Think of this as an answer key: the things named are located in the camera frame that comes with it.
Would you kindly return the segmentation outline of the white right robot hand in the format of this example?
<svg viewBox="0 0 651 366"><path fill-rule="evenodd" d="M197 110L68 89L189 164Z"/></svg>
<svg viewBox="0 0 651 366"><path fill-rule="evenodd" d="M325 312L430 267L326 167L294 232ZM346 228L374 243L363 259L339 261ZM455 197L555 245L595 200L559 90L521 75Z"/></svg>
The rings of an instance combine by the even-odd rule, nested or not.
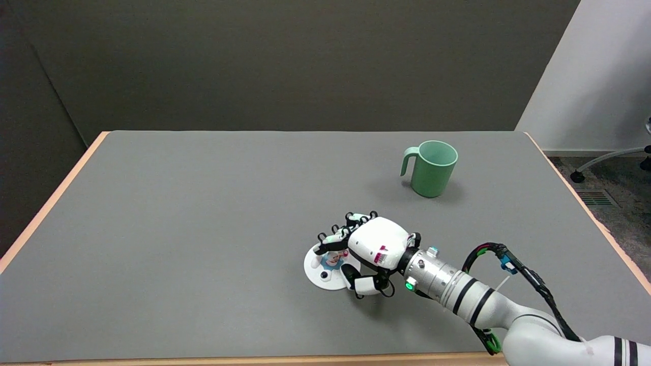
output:
<svg viewBox="0 0 651 366"><path fill-rule="evenodd" d="M418 232L407 232L376 211L345 215L344 225L321 232L307 252L303 269L311 282L325 290L347 289L356 299L381 294L392 297L390 277L404 273L421 243Z"/></svg>

